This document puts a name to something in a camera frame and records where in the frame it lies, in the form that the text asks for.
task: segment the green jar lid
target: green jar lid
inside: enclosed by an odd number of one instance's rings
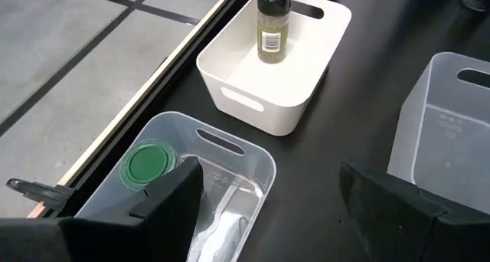
[[[140,190],[156,178],[175,167],[177,154],[165,142],[141,142],[131,148],[121,165],[122,183],[133,190]]]

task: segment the clear plastic bin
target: clear plastic bin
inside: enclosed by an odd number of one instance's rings
[[[402,106],[388,173],[490,213],[490,63],[436,54]]]
[[[263,148],[176,112],[153,117],[129,147],[157,139],[180,159],[197,156],[204,170],[201,202],[188,261],[236,261],[276,177],[276,163]],[[78,218],[86,218],[136,193],[116,164]]]

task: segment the black countertop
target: black countertop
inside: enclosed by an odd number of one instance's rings
[[[386,171],[401,105],[435,53],[490,61],[490,18],[460,0],[337,2],[351,9],[351,23],[291,135],[270,136],[218,111],[197,68],[161,108],[254,142],[276,160],[276,181],[239,261],[368,260],[341,199],[341,161]]]

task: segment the gray floor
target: gray floor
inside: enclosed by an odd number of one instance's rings
[[[165,10],[201,18],[216,2]],[[0,0],[0,121],[124,8],[105,0]],[[0,182],[56,184],[191,29],[131,13],[0,137]],[[5,186],[0,196],[0,217],[24,217],[36,205]]]

